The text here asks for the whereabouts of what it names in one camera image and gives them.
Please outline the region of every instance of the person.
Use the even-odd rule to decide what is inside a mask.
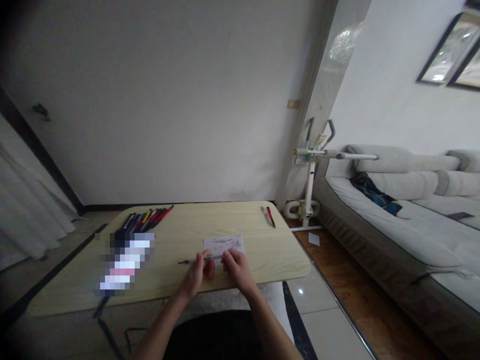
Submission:
[[[190,323],[199,319],[196,318],[184,322],[174,330],[175,323],[185,306],[198,293],[204,274],[209,279],[213,277],[214,262],[204,261],[205,257],[211,255],[208,250],[197,253],[196,262],[188,269],[177,291],[161,308],[158,317],[133,351],[131,359],[165,359],[169,354],[177,359],[192,356],[195,359],[211,358],[211,356],[228,359],[247,356],[262,359],[302,359],[255,283],[247,257],[235,249],[223,253],[221,260],[223,271],[229,273],[235,286],[245,296],[250,305],[250,311],[239,310],[240,318],[235,310],[229,310],[234,311],[233,313],[223,311],[228,313],[224,315],[222,313],[203,315],[199,317],[204,319],[200,319],[198,326]],[[223,316],[226,317],[225,321],[218,323]],[[252,319],[250,320],[251,331],[246,330],[249,319]],[[177,330],[179,330],[178,336],[172,335],[172,331],[176,334]],[[255,350],[255,339],[258,339],[259,353]]]

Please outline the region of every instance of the framed painting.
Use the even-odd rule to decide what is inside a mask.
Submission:
[[[453,74],[448,86],[480,91],[480,39]]]
[[[480,19],[462,12],[455,16],[423,67],[417,82],[445,84],[480,33]]]

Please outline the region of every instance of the blue cloth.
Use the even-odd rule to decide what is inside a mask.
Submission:
[[[381,192],[366,172],[359,172],[350,179],[350,182],[355,189],[393,216],[397,216],[398,212],[402,210],[402,204],[390,195]]]

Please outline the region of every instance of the wooden floor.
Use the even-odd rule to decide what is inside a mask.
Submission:
[[[285,220],[291,228],[301,226],[299,220]],[[446,359],[332,234],[311,232],[320,237],[320,246],[309,243],[307,231],[295,234],[379,359]]]

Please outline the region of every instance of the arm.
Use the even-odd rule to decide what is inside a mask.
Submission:
[[[268,359],[303,359],[255,284],[245,254],[230,249],[223,253],[222,263],[223,271],[230,273],[230,277],[250,304],[266,357]]]
[[[196,254],[196,262],[188,269],[175,294],[161,308],[146,335],[133,351],[131,360],[162,359],[164,357],[175,323],[185,306],[198,293],[202,285],[203,273],[205,272],[209,279],[212,279],[214,275],[214,262],[212,260],[204,262],[204,257],[211,255],[208,250]]]

